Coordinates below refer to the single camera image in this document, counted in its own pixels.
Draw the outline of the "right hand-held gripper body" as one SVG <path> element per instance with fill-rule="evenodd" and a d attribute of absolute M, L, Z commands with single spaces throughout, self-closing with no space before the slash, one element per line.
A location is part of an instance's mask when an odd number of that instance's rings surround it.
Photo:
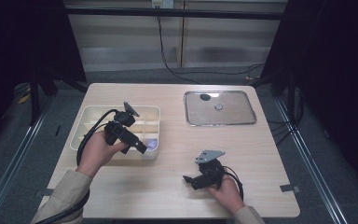
<path fill-rule="evenodd" d="M 194 184 L 198 184 L 200 189 L 216 185 L 220 187 L 225 173 L 225 168 L 218 160 L 219 157 L 225 155 L 225 151 L 221 150 L 203 150 L 195 159 L 195 163 L 199 166 L 201 175 L 194 177 Z"/>

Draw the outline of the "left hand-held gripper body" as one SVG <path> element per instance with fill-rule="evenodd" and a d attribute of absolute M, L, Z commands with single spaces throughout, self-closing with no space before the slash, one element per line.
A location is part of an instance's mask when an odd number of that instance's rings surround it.
<path fill-rule="evenodd" d="M 124 101 L 123 105 L 123 111 L 114 109 L 114 118 L 104 127 L 105 141 L 108 145 L 112 146 L 119 139 L 130 147 L 137 147 L 139 145 L 139 138 L 130 132 L 128 128 L 135 122 L 135 118 L 139 114 L 127 101 Z"/>

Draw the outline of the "cream divided storage box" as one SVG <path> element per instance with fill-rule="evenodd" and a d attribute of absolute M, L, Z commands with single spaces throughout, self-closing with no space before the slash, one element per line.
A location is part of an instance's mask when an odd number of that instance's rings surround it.
<path fill-rule="evenodd" d="M 134 110 L 139 114 L 135 122 L 128 128 L 145 145 L 148 139 L 158 139 L 160 109 L 154 105 L 134 105 Z M 123 105 L 89 105 L 80 114 L 79 122 L 74 130 L 70 142 L 70 148 L 77 151 L 84 135 L 95 125 L 95 123 L 110 109 L 123 111 Z M 127 154 L 118 152 L 114 160 L 126 161 L 152 161 L 158 156 L 158 148 L 149 150 L 145 154 L 140 153 L 135 147 L 131 147 Z"/>

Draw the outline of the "person's right hand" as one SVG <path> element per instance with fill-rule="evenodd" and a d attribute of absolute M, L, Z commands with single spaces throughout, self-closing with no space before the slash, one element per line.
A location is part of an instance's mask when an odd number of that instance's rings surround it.
<path fill-rule="evenodd" d="M 229 175 L 223 176 L 220 188 L 210 186 L 207 188 L 207 191 L 232 215 L 245 206 L 236 182 Z"/>

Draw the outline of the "person's left hand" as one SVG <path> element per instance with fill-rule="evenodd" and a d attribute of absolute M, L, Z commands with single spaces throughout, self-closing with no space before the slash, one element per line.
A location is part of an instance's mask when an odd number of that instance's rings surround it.
<path fill-rule="evenodd" d="M 127 146 L 123 142 L 110 146 L 105 142 L 105 132 L 94 133 L 84 147 L 76 171 L 93 178 L 103 166 L 111 161 L 116 153 Z"/>

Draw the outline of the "clear tray with metal rim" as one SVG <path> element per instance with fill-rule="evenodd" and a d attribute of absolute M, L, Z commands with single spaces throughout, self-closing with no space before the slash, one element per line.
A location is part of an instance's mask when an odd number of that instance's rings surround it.
<path fill-rule="evenodd" d="M 202 101 L 201 94 L 211 100 Z M 214 106 L 221 104 L 223 110 Z M 191 126 L 253 125 L 256 114 L 244 91 L 187 91 L 184 94 L 186 121 Z"/>

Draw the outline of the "grey tape piece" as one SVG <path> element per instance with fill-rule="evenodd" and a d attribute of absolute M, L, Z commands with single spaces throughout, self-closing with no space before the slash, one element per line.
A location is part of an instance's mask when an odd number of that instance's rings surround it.
<path fill-rule="evenodd" d="M 39 189 L 34 193 L 36 198 L 43 198 L 45 196 L 50 196 L 54 189 Z"/>
<path fill-rule="evenodd" d="M 293 186 L 291 184 L 281 185 L 280 189 L 281 189 L 282 192 L 292 191 L 294 194 L 299 193 L 301 191 L 299 186 Z"/>

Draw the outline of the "black metal stand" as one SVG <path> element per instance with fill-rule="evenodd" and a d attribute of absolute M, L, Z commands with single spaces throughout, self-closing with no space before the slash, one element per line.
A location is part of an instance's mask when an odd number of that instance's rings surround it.
<path fill-rule="evenodd" d="M 30 125 L 34 126 L 40 116 L 39 89 L 35 71 L 32 71 L 30 75 L 30 96 L 32 106 Z"/>
<path fill-rule="evenodd" d="M 295 121 L 296 112 L 295 112 L 295 100 L 296 100 L 296 78 L 293 72 L 290 73 L 289 83 L 288 83 L 288 114 L 291 122 Z"/>

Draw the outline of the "yellow object on floor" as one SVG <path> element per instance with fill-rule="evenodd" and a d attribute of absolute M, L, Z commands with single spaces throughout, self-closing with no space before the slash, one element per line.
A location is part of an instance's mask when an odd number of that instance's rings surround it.
<path fill-rule="evenodd" d="M 31 97 L 31 93 L 23 94 L 17 102 L 18 105 L 24 104 Z"/>

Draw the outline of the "black horizontal bar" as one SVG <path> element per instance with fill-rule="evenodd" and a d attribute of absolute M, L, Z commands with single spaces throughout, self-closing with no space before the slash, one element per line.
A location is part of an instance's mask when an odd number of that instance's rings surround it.
<path fill-rule="evenodd" d="M 281 21 L 288 18 L 288 16 L 283 13 L 164 8 L 66 7 L 64 11 L 67 14 L 105 16 L 179 17 L 206 19 L 212 18 L 267 21 Z"/>

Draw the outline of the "dark curtain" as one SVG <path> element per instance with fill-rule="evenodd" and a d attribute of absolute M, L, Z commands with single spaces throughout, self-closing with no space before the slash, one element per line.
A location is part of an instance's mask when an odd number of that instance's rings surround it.
<path fill-rule="evenodd" d="M 57 92 L 55 82 L 86 91 L 80 53 L 63 0 L 0 0 L 0 130 L 14 89 L 30 84 L 35 71 L 38 89 Z"/>
<path fill-rule="evenodd" d="M 358 0 L 287 0 L 261 77 L 296 84 L 358 173 Z"/>

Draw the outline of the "metal floor rail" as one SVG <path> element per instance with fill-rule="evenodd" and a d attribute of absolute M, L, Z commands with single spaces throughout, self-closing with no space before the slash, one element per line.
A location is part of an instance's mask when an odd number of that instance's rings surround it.
<path fill-rule="evenodd" d="M 3 176 L 0 179 L 0 208 L 12 186 L 14 178 L 19 172 L 25 157 L 27 156 L 29 149 L 36 138 L 39 130 L 45 120 L 46 114 L 49 111 L 54 97 L 49 96 L 45 105 L 42 107 L 40 115 L 36 118 L 33 125 L 27 129 L 26 135 L 22 138 L 21 144 L 18 146 L 14 157 L 8 164 Z"/>
<path fill-rule="evenodd" d="M 312 154 L 310 153 L 309 147 L 306 144 L 300 130 L 297 126 L 289 119 L 289 111 L 282 99 L 276 100 L 276 105 L 281 113 L 281 116 L 288 127 L 289 134 L 291 135 L 296 148 L 305 163 L 307 170 L 310 173 L 310 177 L 318 190 L 324 206 L 327 209 L 330 217 L 335 224 L 349 224 L 346 219 L 336 197 L 334 196 L 331 189 L 328 187 L 324 176 L 322 175 L 318 165 L 316 164 Z"/>

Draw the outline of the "white wall outlet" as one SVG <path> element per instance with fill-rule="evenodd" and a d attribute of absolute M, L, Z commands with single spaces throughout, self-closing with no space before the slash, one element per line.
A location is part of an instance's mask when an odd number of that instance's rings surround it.
<path fill-rule="evenodd" d="M 152 8 L 174 9 L 173 0 L 151 0 Z"/>

